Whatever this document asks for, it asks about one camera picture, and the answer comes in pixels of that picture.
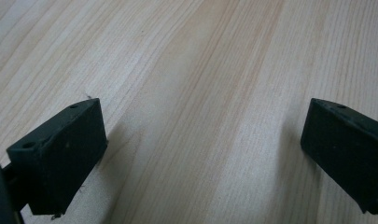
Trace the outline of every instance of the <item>black plastic part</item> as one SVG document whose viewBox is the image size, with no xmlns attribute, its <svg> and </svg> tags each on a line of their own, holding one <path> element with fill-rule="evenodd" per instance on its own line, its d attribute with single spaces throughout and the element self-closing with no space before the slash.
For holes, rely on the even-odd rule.
<svg viewBox="0 0 378 224">
<path fill-rule="evenodd" d="M 312 99 L 302 149 L 360 206 L 378 214 L 378 122 L 353 109 Z"/>
<path fill-rule="evenodd" d="M 24 183 L 22 183 L 23 180 L 14 172 L 11 164 L 3 168 L 3 175 L 7 182 L 10 198 L 14 199 L 12 201 L 14 210 L 22 210 L 22 208 L 28 204 L 27 189 Z"/>
<path fill-rule="evenodd" d="M 8 195 L 7 184 L 0 167 L 0 224 L 21 223 L 21 214 L 14 211 Z"/>
<path fill-rule="evenodd" d="M 10 173 L 20 178 L 34 215 L 64 214 L 106 147 L 99 99 L 83 101 L 9 147 Z M 12 200 L 21 206 L 20 196 Z"/>
</svg>

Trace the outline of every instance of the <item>light wood grain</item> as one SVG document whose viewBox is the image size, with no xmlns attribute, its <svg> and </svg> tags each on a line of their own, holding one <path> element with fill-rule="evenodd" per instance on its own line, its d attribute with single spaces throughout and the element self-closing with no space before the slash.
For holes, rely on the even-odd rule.
<svg viewBox="0 0 378 224">
<path fill-rule="evenodd" d="M 88 95 L 106 154 L 27 223 L 378 223 L 300 147 L 312 97 L 378 120 L 378 0 L 0 1 L 0 162 Z"/>
</svg>

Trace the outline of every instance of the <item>mounting hole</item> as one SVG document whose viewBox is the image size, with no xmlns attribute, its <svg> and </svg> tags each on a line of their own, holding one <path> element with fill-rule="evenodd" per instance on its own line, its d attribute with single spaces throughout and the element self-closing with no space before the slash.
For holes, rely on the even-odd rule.
<svg viewBox="0 0 378 224">
<path fill-rule="evenodd" d="M 35 142 L 29 142 L 22 145 L 23 148 L 29 148 L 33 147 L 36 143 Z"/>
</svg>

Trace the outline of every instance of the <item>wooden surface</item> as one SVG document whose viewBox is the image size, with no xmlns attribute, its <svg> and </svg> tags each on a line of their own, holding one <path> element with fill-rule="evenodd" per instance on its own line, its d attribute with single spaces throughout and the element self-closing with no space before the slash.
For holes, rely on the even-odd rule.
<svg viewBox="0 0 378 224">
<path fill-rule="evenodd" d="M 378 120 L 378 0 L 0 0 L 0 162 L 89 96 L 107 152 L 27 223 L 378 223 L 299 142 L 312 97 Z"/>
</svg>

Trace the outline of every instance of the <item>wooden table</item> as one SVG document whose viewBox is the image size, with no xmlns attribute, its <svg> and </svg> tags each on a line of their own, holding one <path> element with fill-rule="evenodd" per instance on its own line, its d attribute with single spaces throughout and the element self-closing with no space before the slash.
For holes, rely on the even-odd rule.
<svg viewBox="0 0 378 224">
<path fill-rule="evenodd" d="M 378 223 L 300 147 L 313 97 L 378 120 L 378 0 L 0 0 L 0 162 L 88 97 L 106 154 L 27 223 Z"/>
</svg>

